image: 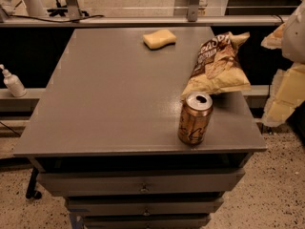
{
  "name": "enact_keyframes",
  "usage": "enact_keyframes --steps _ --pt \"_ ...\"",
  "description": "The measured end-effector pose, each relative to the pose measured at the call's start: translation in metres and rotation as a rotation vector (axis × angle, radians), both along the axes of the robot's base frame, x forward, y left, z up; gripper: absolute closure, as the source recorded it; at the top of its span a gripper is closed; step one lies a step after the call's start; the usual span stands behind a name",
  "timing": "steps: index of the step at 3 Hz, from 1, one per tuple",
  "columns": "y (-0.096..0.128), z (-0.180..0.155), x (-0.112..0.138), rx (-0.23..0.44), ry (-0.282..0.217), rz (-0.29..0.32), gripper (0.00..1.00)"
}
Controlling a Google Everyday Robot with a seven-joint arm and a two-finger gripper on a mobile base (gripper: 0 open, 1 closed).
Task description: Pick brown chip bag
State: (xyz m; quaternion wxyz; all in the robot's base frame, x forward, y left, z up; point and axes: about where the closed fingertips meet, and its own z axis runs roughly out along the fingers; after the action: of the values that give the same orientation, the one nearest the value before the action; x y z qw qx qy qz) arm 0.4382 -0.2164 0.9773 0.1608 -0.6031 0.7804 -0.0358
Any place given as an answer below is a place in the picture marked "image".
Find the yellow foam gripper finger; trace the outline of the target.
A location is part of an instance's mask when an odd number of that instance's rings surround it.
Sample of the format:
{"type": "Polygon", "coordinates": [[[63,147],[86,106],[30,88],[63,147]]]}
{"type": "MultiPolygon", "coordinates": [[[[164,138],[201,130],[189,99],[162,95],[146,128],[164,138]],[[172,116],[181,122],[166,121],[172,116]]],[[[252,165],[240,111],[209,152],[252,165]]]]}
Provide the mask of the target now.
{"type": "Polygon", "coordinates": [[[304,101],[305,65],[294,63],[287,71],[278,70],[274,75],[261,122],[267,127],[277,127],[304,101]]]}

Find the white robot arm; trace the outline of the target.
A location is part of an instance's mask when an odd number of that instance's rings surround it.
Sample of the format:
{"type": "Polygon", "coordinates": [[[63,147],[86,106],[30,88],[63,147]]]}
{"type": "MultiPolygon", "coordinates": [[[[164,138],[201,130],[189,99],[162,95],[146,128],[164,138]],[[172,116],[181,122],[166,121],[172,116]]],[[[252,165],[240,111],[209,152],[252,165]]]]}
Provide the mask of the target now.
{"type": "Polygon", "coordinates": [[[261,46],[281,49],[282,56],[293,62],[287,70],[274,75],[261,122],[268,127],[283,124],[305,101],[305,2],[288,21],[263,39],[261,46]]]}

